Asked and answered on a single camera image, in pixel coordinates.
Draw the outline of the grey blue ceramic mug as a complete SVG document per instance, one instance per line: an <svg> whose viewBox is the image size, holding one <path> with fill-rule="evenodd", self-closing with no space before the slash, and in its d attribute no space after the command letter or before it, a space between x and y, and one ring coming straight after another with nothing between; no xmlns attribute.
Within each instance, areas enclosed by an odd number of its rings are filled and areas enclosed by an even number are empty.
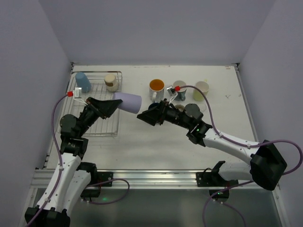
<svg viewBox="0 0 303 227"><path fill-rule="evenodd" d="M182 80L177 80L173 83L173 87L182 87L186 86L186 83ZM187 88L181 88L180 91L178 91L177 97L175 98L176 101L185 101L186 99L186 91Z"/></svg>

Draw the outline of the lavender plastic cup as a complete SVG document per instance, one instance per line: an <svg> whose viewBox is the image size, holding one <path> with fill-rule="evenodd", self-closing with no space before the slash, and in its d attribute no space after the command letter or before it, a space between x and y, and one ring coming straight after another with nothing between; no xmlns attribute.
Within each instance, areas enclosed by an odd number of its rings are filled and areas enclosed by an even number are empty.
<svg viewBox="0 0 303 227"><path fill-rule="evenodd" d="M142 97L139 95L115 92L113 94L113 100L121 99L122 103L119 105L118 109L137 114L139 113L142 105Z"/></svg>

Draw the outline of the beige cup with brown band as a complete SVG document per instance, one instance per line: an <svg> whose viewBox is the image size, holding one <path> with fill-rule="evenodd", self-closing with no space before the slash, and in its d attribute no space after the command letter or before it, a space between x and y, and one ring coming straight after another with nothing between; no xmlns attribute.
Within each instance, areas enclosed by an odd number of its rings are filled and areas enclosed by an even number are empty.
<svg viewBox="0 0 303 227"><path fill-rule="evenodd" d="M112 73L107 74L104 77L104 82L106 85L106 88L109 92L116 92L118 90L119 84L118 80L116 79L116 76Z"/></svg>

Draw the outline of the white pearly round cup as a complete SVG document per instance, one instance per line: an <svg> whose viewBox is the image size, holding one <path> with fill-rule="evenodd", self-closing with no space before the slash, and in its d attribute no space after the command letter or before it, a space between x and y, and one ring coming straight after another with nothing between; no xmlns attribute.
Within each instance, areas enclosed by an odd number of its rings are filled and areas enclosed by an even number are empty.
<svg viewBox="0 0 303 227"><path fill-rule="evenodd" d="M149 95L153 103L159 103L164 99L165 84L160 79L154 79L149 83Z"/></svg>

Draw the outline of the light blue plastic cup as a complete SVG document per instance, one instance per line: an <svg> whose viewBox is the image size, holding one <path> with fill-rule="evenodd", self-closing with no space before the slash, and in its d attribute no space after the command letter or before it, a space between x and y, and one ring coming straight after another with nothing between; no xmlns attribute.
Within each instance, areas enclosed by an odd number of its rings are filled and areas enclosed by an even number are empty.
<svg viewBox="0 0 303 227"><path fill-rule="evenodd" d="M83 93L88 93L91 91L91 83L85 73L76 73L75 79L77 87L80 87Z"/></svg>

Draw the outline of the clear glass cup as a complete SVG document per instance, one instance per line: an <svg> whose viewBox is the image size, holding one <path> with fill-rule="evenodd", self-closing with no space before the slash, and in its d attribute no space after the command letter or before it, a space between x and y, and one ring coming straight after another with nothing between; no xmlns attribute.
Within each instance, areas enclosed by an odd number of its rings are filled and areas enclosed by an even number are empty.
<svg viewBox="0 0 303 227"><path fill-rule="evenodd" d="M201 108L200 108L201 112L204 112L206 109L207 109L207 106L205 104L202 104Z"/></svg>

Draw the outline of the light green ceramic mug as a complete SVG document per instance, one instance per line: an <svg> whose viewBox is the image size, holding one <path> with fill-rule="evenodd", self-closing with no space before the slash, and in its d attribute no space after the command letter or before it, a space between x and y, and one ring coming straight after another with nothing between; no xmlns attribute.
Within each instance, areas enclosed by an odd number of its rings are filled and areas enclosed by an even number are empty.
<svg viewBox="0 0 303 227"><path fill-rule="evenodd" d="M207 95L208 91L209 91L209 84L205 81L199 81L195 84L195 87L198 88L203 94L204 96ZM194 89L193 91L193 99L195 101L204 101L204 96L196 89Z"/></svg>

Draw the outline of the dark blue mug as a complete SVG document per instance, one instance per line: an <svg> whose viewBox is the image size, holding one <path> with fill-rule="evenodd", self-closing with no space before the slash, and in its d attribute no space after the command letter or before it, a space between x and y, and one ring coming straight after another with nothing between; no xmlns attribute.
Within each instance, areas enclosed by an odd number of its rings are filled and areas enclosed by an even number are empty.
<svg viewBox="0 0 303 227"><path fill-rule="evenodd" d="M159 106L159 103L152 103L152 104L149 105L148 110L156 108L158 106Z"/></svg>

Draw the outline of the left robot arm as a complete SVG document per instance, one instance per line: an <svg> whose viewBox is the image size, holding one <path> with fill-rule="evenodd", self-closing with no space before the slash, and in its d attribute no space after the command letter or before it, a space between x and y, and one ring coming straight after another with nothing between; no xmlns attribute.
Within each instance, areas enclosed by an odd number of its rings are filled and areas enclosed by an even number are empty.
<svg viewBox="0 0 303 227"><path fill-rule="evenodd" d="M107 119L122 104L122 100L85 101L79 117L66 114L60 119L61 144L55 144L58 164L53 176L36 206L27 208L28 227L68 227L71 212L83 190L97 177L93 163L83 162L88 139L83 135L98 118Z"/></svg>

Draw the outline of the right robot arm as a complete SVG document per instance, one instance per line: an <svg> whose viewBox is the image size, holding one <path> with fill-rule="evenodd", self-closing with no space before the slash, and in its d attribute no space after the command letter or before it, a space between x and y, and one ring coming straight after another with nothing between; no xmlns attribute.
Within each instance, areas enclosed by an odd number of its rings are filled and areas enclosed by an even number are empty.
<svg viewBox="0 0 303 227"><path fill-rule="evenodd" d="M219 168L219 176L226 180L254 181L263 189L272 191L283 175L287 163L273 144L259 144L216 132L214 126L205 123L203 113L197 104L187 104L183 111L175 108L166 100L156 107L137 115L145 123L155 126L165 121L188 130L188 139L196 145L223 151L240 159L240 164L226 162Z"/></svg>

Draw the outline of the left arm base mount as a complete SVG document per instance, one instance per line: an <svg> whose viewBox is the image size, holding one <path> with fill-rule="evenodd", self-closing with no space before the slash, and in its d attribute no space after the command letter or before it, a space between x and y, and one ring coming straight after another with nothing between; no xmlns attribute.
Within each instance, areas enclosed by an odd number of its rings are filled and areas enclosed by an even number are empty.
<svg viewBox="0 0 303 227"><path fill-rule="evenodd" d="M102 187L111 187L114 176L113 172L97 172L97 175L93 177L88 186L82 191L80 197L84 200L92 201L93 198L98 198L101 194Z"/></svg>

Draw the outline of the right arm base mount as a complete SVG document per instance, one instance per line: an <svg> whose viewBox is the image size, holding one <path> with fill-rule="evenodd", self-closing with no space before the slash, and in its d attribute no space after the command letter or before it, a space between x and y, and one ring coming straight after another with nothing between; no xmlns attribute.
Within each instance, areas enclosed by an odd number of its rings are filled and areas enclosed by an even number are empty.
<svg viewBox="0 0 303 227"><path fill-rule="evenodd" d="M196 172L197 187L224 187L234 186L239 183L238 180L225 180L219 175L219 170L225 161L219 161L213 168L206 168L203 171Z"/></svg>

